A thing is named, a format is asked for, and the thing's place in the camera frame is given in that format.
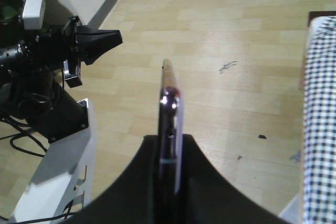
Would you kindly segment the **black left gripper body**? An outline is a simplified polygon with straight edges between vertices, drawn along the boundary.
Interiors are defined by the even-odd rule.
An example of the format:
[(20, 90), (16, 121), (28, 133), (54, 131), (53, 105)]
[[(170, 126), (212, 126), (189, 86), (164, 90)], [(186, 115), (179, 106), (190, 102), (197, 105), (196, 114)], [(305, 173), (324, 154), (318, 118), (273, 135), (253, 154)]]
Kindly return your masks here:
[(70, 17), (64, 26), (52, 26), (36, 36), (28, 53), (35, 66), (47, 66), (50, 70), (62, 69), (64, 79), (71, 88), (82, 85), (77, 27), (82, 25), (78, 16)]

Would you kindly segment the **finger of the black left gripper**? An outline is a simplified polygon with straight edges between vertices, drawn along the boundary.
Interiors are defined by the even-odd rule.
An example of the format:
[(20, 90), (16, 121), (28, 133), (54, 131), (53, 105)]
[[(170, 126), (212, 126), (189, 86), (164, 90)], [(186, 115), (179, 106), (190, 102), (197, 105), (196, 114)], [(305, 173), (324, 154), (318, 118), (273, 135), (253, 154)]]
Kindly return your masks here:
[(90, 41), (78, 45), (81, 60), (88, 66), (109, 50), (122, 44), (121, 41)]
[(77, 31), (76, 41), (78, 44), (89, 43), (107, 43), (107, 44), (122, 44), (122, 36), (119, 30), (82, 30)]

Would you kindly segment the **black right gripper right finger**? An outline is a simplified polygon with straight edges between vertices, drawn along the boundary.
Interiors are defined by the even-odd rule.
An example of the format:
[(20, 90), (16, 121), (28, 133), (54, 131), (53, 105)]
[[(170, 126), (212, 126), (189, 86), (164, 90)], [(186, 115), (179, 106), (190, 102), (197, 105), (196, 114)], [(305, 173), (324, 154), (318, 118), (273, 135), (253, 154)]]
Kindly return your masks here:
[(226, 180), (192, 135), (183, 136), (182, 223), (285, 223)]

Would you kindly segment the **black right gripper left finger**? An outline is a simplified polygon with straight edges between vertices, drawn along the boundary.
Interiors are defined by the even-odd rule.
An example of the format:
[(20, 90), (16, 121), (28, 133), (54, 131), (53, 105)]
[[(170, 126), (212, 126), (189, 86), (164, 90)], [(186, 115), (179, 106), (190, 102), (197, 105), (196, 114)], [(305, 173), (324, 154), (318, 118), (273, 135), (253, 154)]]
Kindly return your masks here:
[(121, 175), (64, 223), (157, 223), (154, 196), (156, 135), (146, 135)]

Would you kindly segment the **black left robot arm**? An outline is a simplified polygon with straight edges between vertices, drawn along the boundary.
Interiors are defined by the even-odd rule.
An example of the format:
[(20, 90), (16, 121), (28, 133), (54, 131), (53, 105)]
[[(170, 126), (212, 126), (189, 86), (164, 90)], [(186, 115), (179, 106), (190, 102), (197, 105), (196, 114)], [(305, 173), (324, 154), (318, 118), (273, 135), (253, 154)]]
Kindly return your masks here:
[(119, 30), (83, 25), (77, 16), (29, 41), (1, 49), (1, 116), (25, 120), (53, 143), (89, 125), (85, 102), (64, 88), (82, 85), (81, 64), (122, 44)]

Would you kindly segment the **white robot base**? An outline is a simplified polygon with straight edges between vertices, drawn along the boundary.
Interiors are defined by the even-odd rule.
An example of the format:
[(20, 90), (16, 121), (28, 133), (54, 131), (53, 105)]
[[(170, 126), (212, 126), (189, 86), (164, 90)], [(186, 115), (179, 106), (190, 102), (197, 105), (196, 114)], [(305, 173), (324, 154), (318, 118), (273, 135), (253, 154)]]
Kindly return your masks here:
[(86, 108), (88, 125), (50, 145), (8, 223), (60, 223), (71, 217), (70, 207), (91, 202), (96, 121), (91, 100), (80, 104)]

